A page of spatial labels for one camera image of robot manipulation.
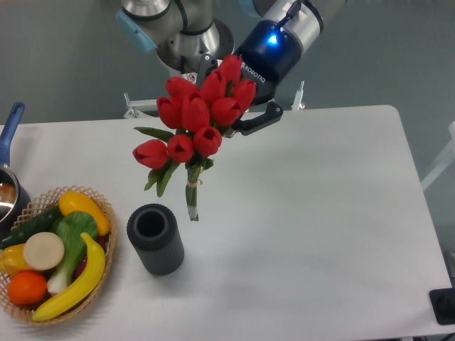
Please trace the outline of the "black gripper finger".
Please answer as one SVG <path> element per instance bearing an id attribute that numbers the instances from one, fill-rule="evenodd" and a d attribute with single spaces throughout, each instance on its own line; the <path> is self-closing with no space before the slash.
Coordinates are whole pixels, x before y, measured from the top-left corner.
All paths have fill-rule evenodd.
<path id="1" fill-rule="evenodd" d="M 238 119 L 234 124 L 223 133 L 224 137 L 233 137 L 236 133 L 249 136 L 272 124 L 277 123 L 284 113 L 283 108 L 276 102 L 268 102 L 264 113 L 252 119 Z"/>
<path id="2" fill-rule="evenodd" d="M 209 53 L 202 54 L 197 72 L 196 86 L 201 87 L 206 77 L 218 67 L 218 60 Z"/>

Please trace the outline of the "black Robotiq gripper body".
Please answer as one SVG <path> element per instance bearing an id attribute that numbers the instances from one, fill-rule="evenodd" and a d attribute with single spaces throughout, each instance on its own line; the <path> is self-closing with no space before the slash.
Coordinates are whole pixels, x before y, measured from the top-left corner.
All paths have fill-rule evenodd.
<path id="1" fill-rule="evenodd" d="M 300 41 L 278 23 L 260 21 L 234 54 L 242 58 L 242 74 L 255 82 L 253 104 L 274 98 L 278 84 L 301 58 Z"/>

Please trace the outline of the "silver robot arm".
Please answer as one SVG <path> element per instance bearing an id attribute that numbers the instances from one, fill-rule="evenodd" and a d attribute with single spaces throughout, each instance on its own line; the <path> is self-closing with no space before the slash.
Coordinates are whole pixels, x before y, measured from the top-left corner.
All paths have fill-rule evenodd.
<path id="1" fill-rule="evenodd" d="M 239 46 L 230 29 L 214 16 L 213 1 L 123 1 L 115 15 L 123 34 L 139 50 L 156 51 L 170 75 L 195 74 L 195 83 L 228 55 L 242 58 L 242 74 L 255 82 L 255 105 L 264 114 L 238 119 L 226 132 L 246 136 L 278 122 L 283 109 L 274 102 L 278 84 L 322 32 L 328 19 L 320 1 L 241 1 L 262 16 Z"/>

